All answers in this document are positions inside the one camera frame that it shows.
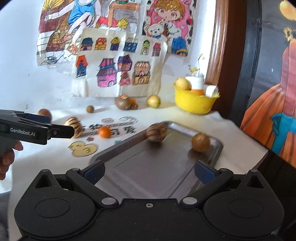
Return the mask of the person's left hand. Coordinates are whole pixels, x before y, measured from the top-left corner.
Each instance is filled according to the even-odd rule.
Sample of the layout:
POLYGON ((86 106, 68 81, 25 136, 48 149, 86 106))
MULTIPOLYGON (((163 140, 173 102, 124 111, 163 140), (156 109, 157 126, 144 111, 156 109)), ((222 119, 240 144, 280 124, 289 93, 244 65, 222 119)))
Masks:
POLYGON ((16 151, 22 151, 23 146, 22 143, 17 140, 16 144, 12 149, 9 151, 6 151, 2 156, 1 156, 1 164, 0 164, 0 180, 4 180, 6 178, 6 173, 9 170, 10 165, 14 162, 15 160, 15 152, 16 151))

